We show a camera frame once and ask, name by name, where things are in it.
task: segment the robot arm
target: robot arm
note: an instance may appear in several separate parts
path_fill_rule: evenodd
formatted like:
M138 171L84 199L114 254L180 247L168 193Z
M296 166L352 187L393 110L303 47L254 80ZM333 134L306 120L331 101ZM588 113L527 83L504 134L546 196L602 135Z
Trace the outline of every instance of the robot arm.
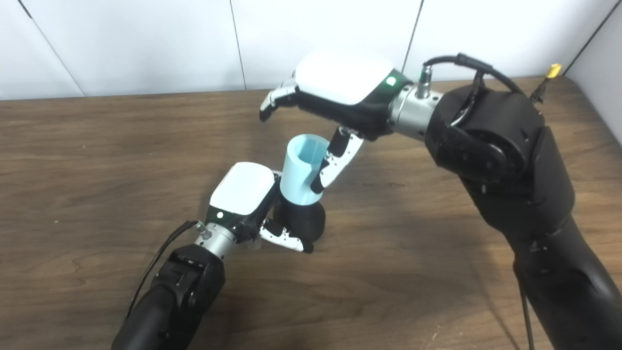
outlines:
M318 50L306 56L292 79L268 93L259 118L268 120L281 106L298 106L337 122L311 189L322 192L354 158L364 140L393 132L423 141L441 93L422 91L384 57L342 50Z
M277 195L281 175L256 163L237 163L211 196L206 225L186 222L171 234L143 275L112 350L183 350L202 316L225 284L224 260L241 242L260 237L298 252L313 245L266 218ZM175 249L133 307L149 270L168 244L196 228L194 244Z
M444 95L431 91L438 63L475 69L473 84ZM484 74L510 91L490 90ZM484 220L506 237L521 291L555 349L622 349L622 298L572 219L574 190L532 104L538 96L528 98L492 66L462 54L429 60L414 85L376 57L322 51L301 62L292 84L287 103L268 96L262 120L268 109L298 105L366 140L396 132L425 142L436 164L458 175Z

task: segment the black cable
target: black cable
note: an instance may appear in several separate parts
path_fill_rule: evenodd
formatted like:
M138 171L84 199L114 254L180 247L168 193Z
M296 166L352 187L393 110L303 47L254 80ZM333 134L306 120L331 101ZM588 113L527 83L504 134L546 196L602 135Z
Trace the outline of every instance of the black cable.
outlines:
M510 78L508 78L498 70L494 69L493 66L486 64L480 60L476 60L473 57L469 57L465 54L458 54L456 56L439 56L424 62L424 66L440 63L453 63L462 67L480 70L485 74L492 75L494 78L503 83L503 85L507 86L510 91L525 95L521 88L519 88L518 85L516 85L516 83L514 83Z
M154 266L156 265L157 261L160 260L160 257L164 253L164 250L166 250L166 248L169 246L169 244L171 242L173 242L177 237L179 237L182 233L186 232L186 230L188 230L189 228L193 227L196 224L198 224L197 220L184 222L180 227L177 227L177 229L175 229L169 235L169 238L167 238L164 241L164 243L160 246L160 249L158 249L158 251L155 253L155 256L153 257L153 259L151 259L151 262L149 263L149 265L145 269L145 272L142 274L141 279L138 282L138 286L136 287L136 291L134 292L134 295L132 295L132 299L129 301L128 312L125 314L125 319L128 319L129 315L132 313L132 310L134 309L134 304L136 303L136 298L138 298L138 294L141 292L142 285L147 280L147 277L149 276L149 273L154 268Z
M529 350L536 350L534 345L534 334L531 331L531 319L529 317L529 305L527 304L527 296L519 283L518 289L521 291L521 303L522 303L522 315L525 318L525 329L527 331L527 342L529 343Z

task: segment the light blue cup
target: light blue cup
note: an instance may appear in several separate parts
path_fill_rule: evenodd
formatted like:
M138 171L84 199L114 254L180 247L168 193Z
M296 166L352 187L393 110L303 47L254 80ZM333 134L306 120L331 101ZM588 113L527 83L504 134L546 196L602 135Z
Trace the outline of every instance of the light blue cup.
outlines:
M307 206L322 198L323 192L311 191L311 182L320 170L327 148L325 138L312 134L298 135L289 141L281 177L281 193L285 199Z

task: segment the wood grain tabletop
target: wood grain tabletop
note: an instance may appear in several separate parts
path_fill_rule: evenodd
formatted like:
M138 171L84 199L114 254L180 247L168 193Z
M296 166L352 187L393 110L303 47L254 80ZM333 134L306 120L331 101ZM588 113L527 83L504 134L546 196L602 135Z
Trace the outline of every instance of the wood grain tabletop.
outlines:
M517 81L530 92L540 79ZM292 137L332 136L334 123L298 109L261 123L265 95L0 102L0 348L109 349L159 245L203 218L235 162L281 169ZM577 224L622 286L622 149L570 80L552 81L539 108ZM510 248L422 143L365 143L322 204L313 254L234 249L190 349L527 348ZM550 349L533 319L537 349Z

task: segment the white wall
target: white wall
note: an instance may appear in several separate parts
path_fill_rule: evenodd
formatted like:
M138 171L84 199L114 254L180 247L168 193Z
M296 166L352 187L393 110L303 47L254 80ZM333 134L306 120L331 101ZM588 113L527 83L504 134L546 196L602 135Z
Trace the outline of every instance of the white wall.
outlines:
M420 0L232 0L248 88L273 88L321 45L356 47L402 69Z
M87 96L244 89L228 0L23 2Z
M425 0L406 73L426 60L463 52L509 77L538 76L551 64L567 67L617 0ZM454 65L434 68L434 80L469 79Z
M0 0L0 100L83 96L17 0Z
M4 98L273 87L327 44L385 55L413 78L424 60L457 52L512 77L540 75L568 64L616 0L423 0L414 33L422 0L23 2L33 19L0 0ZM434 73L471 76L450 65Z
M622 6L611 14L567 76L622 143Z

